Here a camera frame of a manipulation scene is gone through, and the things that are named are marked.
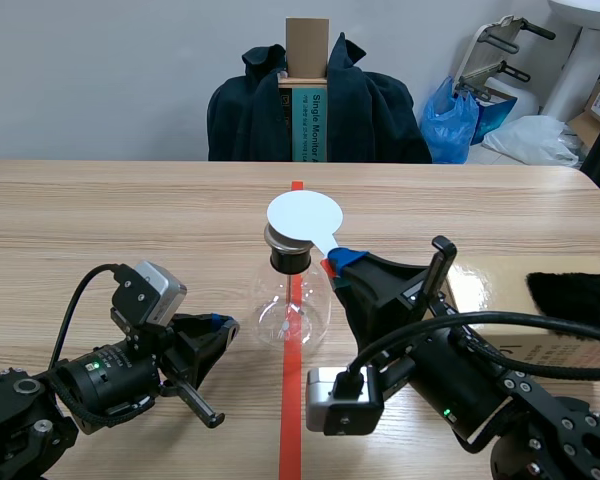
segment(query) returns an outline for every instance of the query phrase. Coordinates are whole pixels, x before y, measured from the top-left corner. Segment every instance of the white plastic bag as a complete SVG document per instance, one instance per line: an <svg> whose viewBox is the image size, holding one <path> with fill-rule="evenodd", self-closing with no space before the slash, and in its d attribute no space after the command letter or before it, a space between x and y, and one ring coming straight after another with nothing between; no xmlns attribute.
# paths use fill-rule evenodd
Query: white plastic bag
<svg viewBox="0 0 600 480"><path fill-rule="evenodd" d="M504 153L527 165L562 165L578 163L559 140L565 124L545 115L522 117L485 135L484 146Z"/></svg>

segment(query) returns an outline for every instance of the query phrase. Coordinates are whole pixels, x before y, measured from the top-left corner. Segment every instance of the white sink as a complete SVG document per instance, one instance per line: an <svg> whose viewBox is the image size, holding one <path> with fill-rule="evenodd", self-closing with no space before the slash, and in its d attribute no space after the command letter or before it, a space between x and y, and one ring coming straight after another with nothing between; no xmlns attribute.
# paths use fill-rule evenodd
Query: white sink
<svg viewBox="0 0 600 480"><path fill-rule="evenodd" d="M563 20L583 27L543 110L543 114L567 122L582 112L600 76L600 0L548 2Z"/></svg>
<svg viewBox="0 0 600 480"><path fill-rule="evenodd" d="M569 23L600 30L600 0L549 0L549 6Z"/></svg>

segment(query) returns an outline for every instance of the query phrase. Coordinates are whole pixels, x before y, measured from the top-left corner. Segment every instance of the glass flask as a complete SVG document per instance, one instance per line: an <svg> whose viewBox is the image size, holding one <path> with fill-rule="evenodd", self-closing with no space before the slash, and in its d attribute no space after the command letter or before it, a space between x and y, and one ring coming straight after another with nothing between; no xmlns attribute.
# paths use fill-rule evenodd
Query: glass flask
<svg viewBox="0 0 600 480"><path fill-rule="evenodd" d="M292 342L312 351L327 333L331 318L327 274L311 261L311 242L291 240L268 224L264 237L271 256L257 270L250 289L253 333L278 350Z"/></svg>

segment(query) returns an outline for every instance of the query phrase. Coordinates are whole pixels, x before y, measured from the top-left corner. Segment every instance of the black jacket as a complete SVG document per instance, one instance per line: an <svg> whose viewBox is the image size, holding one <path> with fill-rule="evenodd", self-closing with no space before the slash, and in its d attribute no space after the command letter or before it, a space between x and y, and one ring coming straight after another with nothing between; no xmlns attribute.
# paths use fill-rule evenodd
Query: black jacket
<svg viewBox="0 0 600 480"><path fill-rule="evenodd" d="M431 163L409 90L394 78L356 67L364 55L340 34L327 68L328 161ZM209 103L209 160L290 161L278 92L284 48L253 48L242 60L245 76L228 80Z"/></svg>

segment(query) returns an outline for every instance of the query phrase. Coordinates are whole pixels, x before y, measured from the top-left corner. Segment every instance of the black cable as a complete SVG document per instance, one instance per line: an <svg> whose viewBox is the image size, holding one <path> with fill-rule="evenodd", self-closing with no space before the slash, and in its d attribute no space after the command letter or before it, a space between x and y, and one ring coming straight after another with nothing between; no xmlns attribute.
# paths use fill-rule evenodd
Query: black cable
<svg viewBox="0 0 600 480"><path fill-rule="evenodd" d="M600 328L583 325L577 322L560 320L558 318L512 312L459 313L456 315L448 315L423 322L412 323L411 325L394 330L362 350L351 364L349 364L348 371L352 375L357 375L360 372L360 369L373 360L378 354L397 344L406 343L415 335L432 332L441 328L460 327L477 323L523 325L527 327L544 328L580 335L600 341Z"/></svg>
<svg viewBox="0 0 600 480"><path fill-rule="evenodd" d="M69 389L65 387L65 385L62 383L62 380L60 380L60 378L55 372L49 372L46 375L46 377L47 381L49 382L49 385L51 386L51 389L56 393L56 395L58 395L58 397L60 397L62 403L64 403L67 406L71 413L76 415L81 420L99 427L115 427L116 425L120 425L121 423L126 423L130 420L133 420L138 415L143 414L151 407L153 407L156 403L153 398L149 397L149 400L144 405L139 406L137 409L129 413L124 413L122 415L114 415L110 417L98 415L95 413L91 413L80 403L78 403L78 401L76 401L76 399L73 398L73 395L71 395Z"/></svg>
<svg viewBox="0 0 600 480"><path fill-rule="evenodd" d="M51 354L51 361L49 362L49 370L51 370L57 361L60 359L60 352L62 352L62 345L64 345L64 339L67 336L67 331L69 330L69 324L71 323L71 317L73 316L73 312L76 309L76 305L78 305L78 300L80 300L80 296L82 292L84 292L85 288L91 280L95 278L96 275L102 272L115 272L118 268L118 265L115 263L100 265L99 267L94 268L89 273L87 273L84 278L80 281L78 286L76 287L75 292L73 292L73 296L71 297L71 301L67 306L67 311L64 314L64 318L62 319L62 325L60 325L60 331L58 332L58 337L56 338L56 345L53 347L53 353Z"/></svg>
<svg viewBox="0 0 600 480"><path fill-rule="evenodd" d="M517 422L521 416L526 414L527 409L513 400L502 407L500 411L489 420L489 423L485 425L473 443L467 442L456 432L453 432L453 434L456 436L460 446L464 448L467 453L480 453L487 445L489 445L491 440L496 436L501 437L511 424Z"/></svg>
<svg viewBox="0 0 600 480"><path fill-rule="evenodd" d="M574 367L551 367L547 365L534 365L532 363L520 362L507 358L501 353L495 353L481 343L471 342L471 349L481 357L502 365L510 370L524 372L537 377L556 378L558 380L579 380L600 382L600 368L574 368Z"/></svg>

